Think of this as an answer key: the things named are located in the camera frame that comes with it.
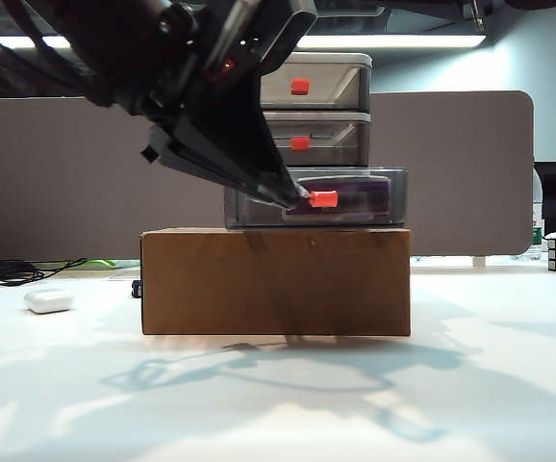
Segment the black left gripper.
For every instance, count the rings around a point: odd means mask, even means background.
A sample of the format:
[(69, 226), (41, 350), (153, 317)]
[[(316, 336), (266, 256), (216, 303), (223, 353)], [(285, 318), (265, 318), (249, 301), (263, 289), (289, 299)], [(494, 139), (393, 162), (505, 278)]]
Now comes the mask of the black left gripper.
[(158, 125), (142, 155), (164, 167), (290, 208), (306, 191), (287, 170), (260, 105), (259, 79), (276, 70), (316, 21), (313, 1), (175, 1), (191, 21), (152, 87), (152, 102), (182, 115), (176, 140)]

